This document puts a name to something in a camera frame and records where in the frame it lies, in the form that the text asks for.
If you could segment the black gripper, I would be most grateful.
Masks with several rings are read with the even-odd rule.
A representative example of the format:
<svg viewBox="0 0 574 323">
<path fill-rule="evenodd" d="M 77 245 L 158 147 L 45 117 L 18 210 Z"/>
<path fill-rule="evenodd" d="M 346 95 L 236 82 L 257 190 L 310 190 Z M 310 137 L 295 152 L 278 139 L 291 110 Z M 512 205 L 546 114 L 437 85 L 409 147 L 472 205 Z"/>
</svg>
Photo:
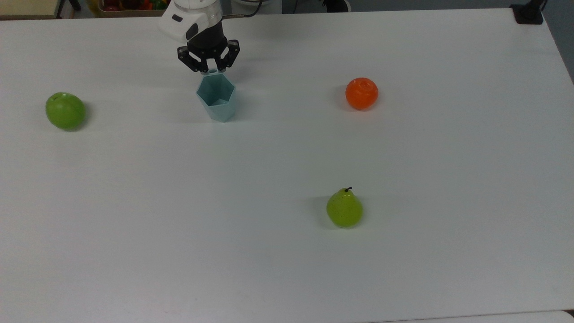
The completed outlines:
<svg viewBox="0 0 574 323">
<path fill-rule="evenodd" d="M 178 47 L 179 61 L 193 72 L 203 72 L 202 63 L 189 52 L 199 57 L 201 61 L 213 59 L 217 62 L 217 69 L 224 72 L 234 64 L 240 53 L 240 45 L 237 39 L 225 37 L 223 23 L 218 22 L 195 35 L 186 46 Z"/>
</svg>

